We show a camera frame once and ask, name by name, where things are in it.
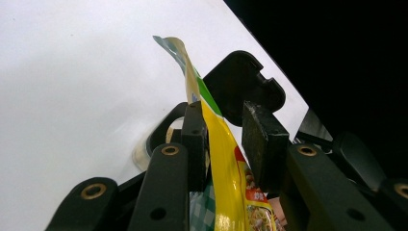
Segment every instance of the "yellow snack bag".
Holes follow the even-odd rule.
[[[154,40],[182,67],[188,101],[191,103],[201,100],[203,117],[209,131],[212,181],[200,195],[205,197],[205,203],[191,207],[191,230],[275,231],[272,208],[264,193],[255,188],[252,171],[217,103],[192,66],[183,42],[178,38],[154,37]],[[194,214],[198,218],[202,216],[202,224],[200,220],[194,220]]]

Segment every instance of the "white surface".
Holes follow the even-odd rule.
[[[132,152],[179,102],[177,37],[205,76],[234,50],[284,88],[293,136],[307,105],[221,0],[0,2],[0,230],[43,230],[78,183],[140,173]]]

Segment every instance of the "checkered cloth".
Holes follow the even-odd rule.
[[[214,230],[216,223],[216,196],[213,179],[204,192],[190,192],[190,230]]]

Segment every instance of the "black background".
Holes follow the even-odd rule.
[[[225,0],[333,137],[408,178],[408,3]]]

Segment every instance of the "white table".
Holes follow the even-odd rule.
[[[0,230],[43,230],[78,183],[140,173],[133,151],[186,101],[152,36],[181,39],[201,76],[234,50],[253,54],[287,94],[275,115],[293,138],[307,104],[221,0],[3,0]]]

